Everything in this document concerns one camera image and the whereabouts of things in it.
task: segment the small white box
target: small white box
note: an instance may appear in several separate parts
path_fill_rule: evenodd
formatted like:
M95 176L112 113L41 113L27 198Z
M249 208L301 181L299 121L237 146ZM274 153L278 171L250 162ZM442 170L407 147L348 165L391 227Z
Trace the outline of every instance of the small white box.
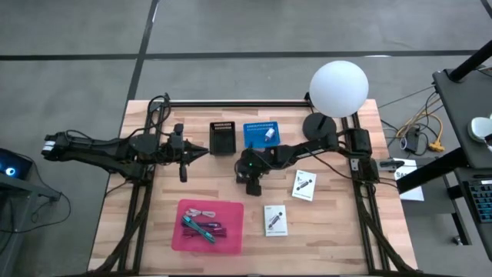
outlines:
M288 234L285 205L266 205L264 207L264 230L266 236Z
M316 174L298 170L295 175L292 196L303 200L313 201Z

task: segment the robotic arm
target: robotic arm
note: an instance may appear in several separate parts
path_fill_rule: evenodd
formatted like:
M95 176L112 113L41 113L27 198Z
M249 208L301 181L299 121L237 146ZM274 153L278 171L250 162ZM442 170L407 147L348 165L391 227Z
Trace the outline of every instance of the robotic arm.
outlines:
M338 137L345 134L348 134L350 138L346 142L350 150L339 146ZM350 128L294 146L279 145L266 148L263 152L245 149L234 165L236 183L245 183L247 194L260 196L259 178L263 174L268 174L272 169L285 169L295 164L299 159L323 152L338 152L350 159L359 159L358 180L379 181L376 162L371 159L372 148L369 132L361 128Z
M180 164L179 175L187 181L186 167L208 153L208 149L183 141L183 125L176 124L168 141L161 145L155 134L144 133L109 141L75 137L67 132L46 135L42 154L49 161L79 161L98 166L109 173L119 173L129 181L144 178L147 165Z

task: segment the black mesh basket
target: black mesh basket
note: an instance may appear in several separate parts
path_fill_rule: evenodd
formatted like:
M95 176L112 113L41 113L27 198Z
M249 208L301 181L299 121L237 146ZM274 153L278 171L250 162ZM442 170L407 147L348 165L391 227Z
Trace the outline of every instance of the black mesh basket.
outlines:
M210 123L210 154L233 155L234 153L236 153L235 123Z

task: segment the pink plastic container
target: pink plastic container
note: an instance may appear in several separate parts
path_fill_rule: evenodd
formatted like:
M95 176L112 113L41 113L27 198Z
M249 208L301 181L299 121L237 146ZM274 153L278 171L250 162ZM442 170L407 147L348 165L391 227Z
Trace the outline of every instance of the pink plastic container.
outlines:
M181 218L190 208L215 212L214 218L199 215L191 219L195 222L220 222L222 227L227 229L227 238L215 237L215 244L211 244L200 235L192 238L184 237ZM242 203L182 199L178 203L171 247L175 251L240 254L243 242L243 218Z

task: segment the blue perforated tray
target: blue perforated tray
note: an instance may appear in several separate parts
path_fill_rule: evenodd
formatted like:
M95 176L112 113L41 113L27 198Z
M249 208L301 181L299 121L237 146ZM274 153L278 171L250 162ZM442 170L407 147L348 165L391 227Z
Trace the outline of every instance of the blue perforated tray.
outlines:
M264 135L268 129L273 128L275 130L274 136L269 140L264 140ZM277 122L258 122L258 123L246 123L243 125L244 132L244 147L252 148L267 148L280 144L280 132L278 131Z

